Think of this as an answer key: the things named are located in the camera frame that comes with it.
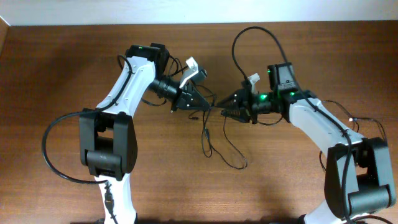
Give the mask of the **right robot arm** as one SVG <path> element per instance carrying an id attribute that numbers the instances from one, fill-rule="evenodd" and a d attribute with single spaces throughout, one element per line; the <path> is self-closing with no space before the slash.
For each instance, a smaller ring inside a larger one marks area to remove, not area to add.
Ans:
<path id="1" fill-rule="evenodd" d="M 259 75 L 221 100 L 221 114 L 242 123 L 278 113 L 302 130 L 326 155 L 324 201 L 298 223 L 348 223 L 396 204 L 397 194 L 387 141 L 366 138 L 333 116 L 309 90 L 301 90 L 291 63 L 267 68 L 271 91 L 254 90 Z"/>

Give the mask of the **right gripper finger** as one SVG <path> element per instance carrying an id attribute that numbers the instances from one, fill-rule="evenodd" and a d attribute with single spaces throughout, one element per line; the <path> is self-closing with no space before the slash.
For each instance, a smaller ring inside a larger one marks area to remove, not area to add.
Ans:
<path id="1" fill-rule="evenodd" d="M 222 110 L 221 115 L 240 123 L 248 123 L 251 120 L 250 114 L 245 110 Z"/>
<path id="2" fill-rule="evenodd" d="M 216 107 L 223 109 L 238 109 L 242 101 L 242 94 L 233 93 L 225 99 L 219 101 Z"/>

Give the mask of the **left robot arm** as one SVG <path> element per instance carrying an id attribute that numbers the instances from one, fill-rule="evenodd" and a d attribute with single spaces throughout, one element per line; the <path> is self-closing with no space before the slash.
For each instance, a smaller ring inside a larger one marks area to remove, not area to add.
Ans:
<path id="1" fill-rule="evenodd" d="M 180 80 L 165 74 L 171 58 L 162 44 L 132 45 L 122 56 L 121 74 L 95 109 L 79 118 L 80 160 L 99 183 L 105 217 L 98 223 L 135 223 L 130 175 L 137 160 L 133 117 L 146 90 L 171 102 L 171 110 L 206 111 L 210 103 L 196 85 L 207 77 L 193 57 Z"/>

